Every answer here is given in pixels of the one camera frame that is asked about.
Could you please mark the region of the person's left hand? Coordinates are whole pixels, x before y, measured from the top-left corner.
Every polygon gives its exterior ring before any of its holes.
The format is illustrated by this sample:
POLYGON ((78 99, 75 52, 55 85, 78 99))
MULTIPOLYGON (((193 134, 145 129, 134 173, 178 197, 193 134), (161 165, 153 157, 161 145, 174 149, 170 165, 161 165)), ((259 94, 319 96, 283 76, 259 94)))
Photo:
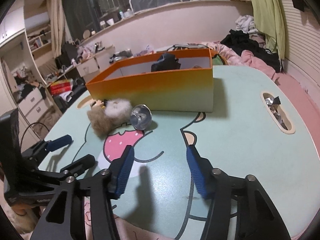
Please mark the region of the person's left hand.
POLYGON ((33 207, 25 203, 17 203, 13 205, 11 208, 14 211, 14 213, 18 214, 19 216, 33 214, 33 207))

